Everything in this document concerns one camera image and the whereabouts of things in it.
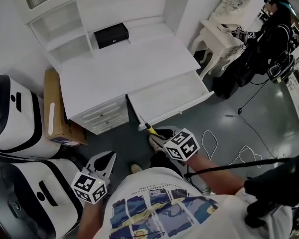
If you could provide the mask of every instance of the black box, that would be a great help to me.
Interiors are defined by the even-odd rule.
[[[94,32],[99,48],[102,49],[111,44],[126,40],[129,38],[129,31],[123,23],[104,28]]]

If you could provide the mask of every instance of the black and white bag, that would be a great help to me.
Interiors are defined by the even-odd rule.
[[[295,67],[295,58],[291,55],[291,49],[289,48],[289,43],[291,40],[291,30],[286,25],[278,25],[277,28],[282,28],[286,31],[288,36],[287,47],[279,55],[274,63],[271,59],[268,61],[267,75],[273,83],[279,83],[286,79],[293,71]]]

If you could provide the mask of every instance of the cardboard box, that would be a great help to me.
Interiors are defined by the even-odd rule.
[[[46,138],[67,146],[87,145],[85,129],[66,117],[59,74],[53,68],[45,71],[43,95]]]

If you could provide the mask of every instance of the black pole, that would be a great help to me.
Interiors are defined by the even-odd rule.
[[[197,174],[202,174],[202,173],[208,173],[208,172],[214,172],[214,171],[221,171],[221,170],[227,170],[227,169],[232,169],[232,168],[241,168],[241,167],[249,167],[249,166],[256,166],[256,165],[270,165],[270,164],[275,164],[275,163],[286,163],[292,160],[292,158],[273,158],[273,159],[264,159],[264,160],[259,160],[259,161],[253,161],[253,162],[247,162],[247,163],[242,163],[242,164],[233,164],[233,165],[225,165],[225,166],[218,166],[214,168],[208,168],[204,170],[200,170],[196,173],[185,173],[184,177],[185,178],[190,178],[194,175]]]

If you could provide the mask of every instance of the shoe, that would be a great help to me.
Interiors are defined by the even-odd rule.
[[[159,151],[163,150],[154,140],[149,136],[149,144],[153,148],[155,153],[158,153]]]
[[[139,173],[139,172],[142,172],[142,171],[143,171],[143,169],[139,165],[136,165],[136,164],[131,165],[131,172],[133,174]]]

